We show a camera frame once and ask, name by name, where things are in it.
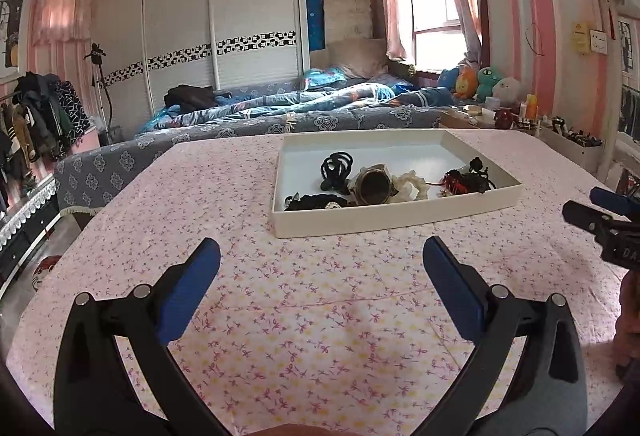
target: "decorative border strip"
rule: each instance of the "decorative border strip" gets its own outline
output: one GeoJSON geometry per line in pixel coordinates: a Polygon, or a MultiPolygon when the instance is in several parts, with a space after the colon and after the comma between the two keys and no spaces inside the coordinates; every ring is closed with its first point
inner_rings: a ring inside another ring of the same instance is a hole
{"type": "Polygon", "coordinates": [[[235,53],[236,51],[252,51],[262,48],[279,48],[296,45],[296,32],[275,32],[251,35],[250,37],[227,38],[216,43],[216,54],[235,53]]]}
{"type": "Polygon", "coordinates": [[[195,48],[184,48],[183,50],[154,56],[146,61],[146,67],[151,70],[162,69],[163,67],[171,67],[183,62],[200,60],[207,56],[211,56],[211,44],[203,44],[195,48]]]}
{"type": "MultiPolygon", "coordinates": [[[[216,54],[222,56],[227,53],[237,53],[239,51],[255,51],[262,48],[281,48],[284,46],[296,45],[295,31],[277,31],[273,33],[261,33],[249,37],[226,38],[216,43],[216,54]]],[[[195,48],[184,48],[171,53],[154,56],[146,61],[146,67],[150,70],[163,69],[175,66],[184,62],[193,62],[211,56],[211,44],[202,44],[195,48]]],[[[137,74],[143,74],[142,62],[136,62],[130,66],[110,72],[104,77],[106,87],[115,82],[128,80],[137,74]]]]}
{"type": "Polygon", "coordinates": [[[142,62],[136,62],[135,64],[124,67],[123,69],[110,72],[104,77],[104,85],[108,87],[112,83],[128,80],[129,78],[133,78],[137,74],[142,74],[143,72],[145,72],[145,70],[142,67],[142,62]]]}

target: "white scrunchie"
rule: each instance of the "white scrunchie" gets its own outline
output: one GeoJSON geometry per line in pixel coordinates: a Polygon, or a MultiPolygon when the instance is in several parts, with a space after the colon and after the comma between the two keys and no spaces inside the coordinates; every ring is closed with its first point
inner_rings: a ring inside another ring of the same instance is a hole
{"type": "Polygon", "coordinates": [[[422,178],[415,175],[415,171],[407,172],[401,176],[391,176],[391,182],[398,190],[398,193],[390,197],[387,203],[406,203],[408,201],[420,201],[428,199],[427,191],[430,185],[422,178]],[[411,199],[411,193],[414,187],[418,190],[415,199],[411,199]]]}

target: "wardrobe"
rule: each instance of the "wardrobe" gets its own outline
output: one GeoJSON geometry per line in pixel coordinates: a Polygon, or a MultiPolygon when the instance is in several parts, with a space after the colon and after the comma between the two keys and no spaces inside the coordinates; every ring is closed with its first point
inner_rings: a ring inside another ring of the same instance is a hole
{"type": "Polygon", "coordinates": [[[178,84],[230,88],[295,79],[298,0],[142,0],[149,106],[178,84]]]}

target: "orange bottle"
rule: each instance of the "orange bottle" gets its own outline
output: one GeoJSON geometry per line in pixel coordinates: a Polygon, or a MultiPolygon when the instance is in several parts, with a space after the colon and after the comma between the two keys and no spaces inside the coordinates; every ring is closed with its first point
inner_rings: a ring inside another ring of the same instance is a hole
{"type": "Polygon", "coordinates": [[[535,120],[538,117],[538,97],[535,94],[527,95],[527,110],[524,117],[527,120],[535,120]]]}

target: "blue gripper pad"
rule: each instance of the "blue gripper pad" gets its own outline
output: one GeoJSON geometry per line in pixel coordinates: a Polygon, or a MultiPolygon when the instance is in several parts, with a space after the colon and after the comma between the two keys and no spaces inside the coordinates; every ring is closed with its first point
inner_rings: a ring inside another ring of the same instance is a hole
{"type": "Polygon", "coordinates": [[[204,239],[185,263],[185,270],[159,310],[156,336],[167,345],[179,339],[220,268],[220,247],[204,239]]]}
{"type": "Polygon", "coordinates": [[[640,213],[640,205],[633,199],[620,196],[608,190],[594,187],[591,189],[589,199],[597,207],[609,210],[617,215],[633,215],[640,213]]]}
{"type": "MultiPolygon", "coordinates": [[[[478,344],[484,332],[485,308],[463,275],[467,267],[456,260],[438,236],[424,243],[422,262],[460,336],[478,344]]],[[[486,286],[476,270],[468,268],[486,286]]]]}

